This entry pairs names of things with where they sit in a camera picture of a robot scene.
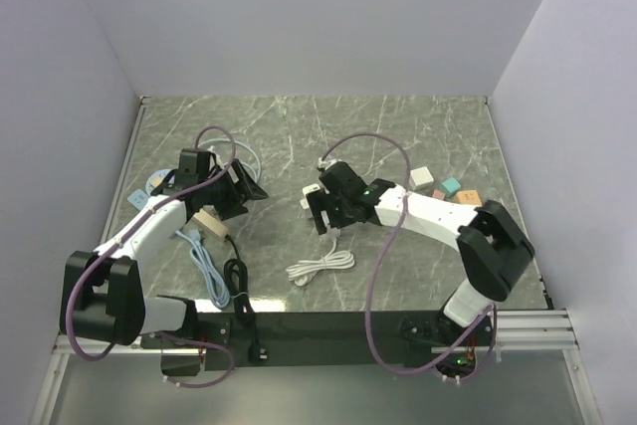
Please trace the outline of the orange cube charger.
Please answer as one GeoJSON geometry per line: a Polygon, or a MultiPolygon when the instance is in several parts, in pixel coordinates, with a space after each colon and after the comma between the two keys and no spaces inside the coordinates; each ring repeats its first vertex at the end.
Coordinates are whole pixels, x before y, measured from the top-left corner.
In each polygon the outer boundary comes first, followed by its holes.
{"type": "Polygon", "coordinates": [[[460,190],[454,197],[458,204],[482,206],[483,201],[477,190],[460,190]]]}

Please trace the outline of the teal charger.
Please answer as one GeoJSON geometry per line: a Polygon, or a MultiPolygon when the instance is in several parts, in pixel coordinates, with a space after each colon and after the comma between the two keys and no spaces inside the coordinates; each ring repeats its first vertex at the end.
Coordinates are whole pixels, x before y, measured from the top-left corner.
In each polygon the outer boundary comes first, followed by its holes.
{"type": "Polygon", "coordinates": [[[440,183],[440,190],[446,197],[453,197],[461,188],[461,183],[454,177],[450,177],[440,183]]]}

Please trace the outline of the white cube power strip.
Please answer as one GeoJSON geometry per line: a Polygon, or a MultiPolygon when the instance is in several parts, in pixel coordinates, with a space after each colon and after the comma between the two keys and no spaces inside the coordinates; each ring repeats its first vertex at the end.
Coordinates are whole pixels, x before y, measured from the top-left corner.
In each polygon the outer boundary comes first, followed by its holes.
{"type": "Polygon", "coordinates": [[[343,228],[341,211],[333,195],[316,183],[305,186],[302,193],[319,235],[343,228]]]}

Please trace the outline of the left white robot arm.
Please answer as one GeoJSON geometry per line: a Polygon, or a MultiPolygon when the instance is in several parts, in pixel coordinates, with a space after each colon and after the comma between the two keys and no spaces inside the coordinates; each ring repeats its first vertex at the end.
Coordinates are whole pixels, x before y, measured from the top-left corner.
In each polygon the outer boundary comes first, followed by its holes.
{"type": "Polygon", "coordinates": [[[93,250],[76,251],[67,259],[61,332],[120,345],[163,332],[175,346],[192,344],[199,333],[194,302],[148,297],[141,284],[143,267],[203,208],[228,220],[247,213],[247,201],[267,196],[239,159],[221,166],[211,151],[183,149],[177,167],[128,224],[93,250]]]}

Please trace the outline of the blue power strip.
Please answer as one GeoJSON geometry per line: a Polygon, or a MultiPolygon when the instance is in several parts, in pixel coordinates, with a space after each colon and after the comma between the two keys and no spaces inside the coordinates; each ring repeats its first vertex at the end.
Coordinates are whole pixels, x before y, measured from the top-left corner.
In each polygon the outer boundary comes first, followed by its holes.
{"type": "Polygon", "coordinates": [[[144,190],[135,189],[127,196],[127,201],[135,209],[141,211],[148,201],[148,194],[144,190]]]}

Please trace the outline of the white cube charger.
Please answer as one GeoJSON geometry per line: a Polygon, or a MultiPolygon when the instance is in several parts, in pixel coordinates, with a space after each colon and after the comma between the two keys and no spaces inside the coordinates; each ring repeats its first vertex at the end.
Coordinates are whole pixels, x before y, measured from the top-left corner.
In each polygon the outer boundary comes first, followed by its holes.
{"type": "Polygon", "coordinates": [[[409,185],[413,191],[432,186],[435,180],[427,166],[422,166],[410,170],[409,185]]]}

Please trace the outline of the beige power strip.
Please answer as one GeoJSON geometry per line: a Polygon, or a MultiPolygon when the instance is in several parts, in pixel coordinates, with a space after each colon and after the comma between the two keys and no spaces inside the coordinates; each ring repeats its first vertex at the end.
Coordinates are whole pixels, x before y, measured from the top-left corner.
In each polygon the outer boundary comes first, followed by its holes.
{"type": "Polygon", "coordinates": [[[196,225],[221,240],[224,240],[229,234],[228,227],[221,220],[204,209],[201,209],[199,212],[194,214],[191,220],[196,225]]]}

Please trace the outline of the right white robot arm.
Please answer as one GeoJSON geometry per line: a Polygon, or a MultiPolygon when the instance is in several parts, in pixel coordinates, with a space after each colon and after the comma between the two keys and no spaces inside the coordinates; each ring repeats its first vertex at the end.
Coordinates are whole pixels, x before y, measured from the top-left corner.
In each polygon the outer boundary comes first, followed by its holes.
{"type": "Polygon", "coordinates": [[[303,189],[319,234],[354,223],[405,229],[460,254],[466,278],[441,308],[437,332],[458,344],[487,307],[504,302],[534,259],[527,235],[501,203],[450,203],[392,181],[367,184],[343,161],[332,161],[318,183],[303,189]]]}

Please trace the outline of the round blue socket hub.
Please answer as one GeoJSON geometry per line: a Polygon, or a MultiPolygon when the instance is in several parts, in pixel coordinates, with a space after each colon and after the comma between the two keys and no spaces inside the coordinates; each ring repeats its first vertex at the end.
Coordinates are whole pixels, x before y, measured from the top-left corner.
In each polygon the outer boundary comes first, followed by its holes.
{"type": "Polygon", "coordinates": [[[150,194],[152,192],[152,190],[157,187],[162,181],[163,179],[166,177],[166,175],[170,172],[169,169],[161,169],[161,170],[157,170],[154,173],[152,173],[148,179],[146,180],[145,183],[145,192],[147,194],[150,194]]]}

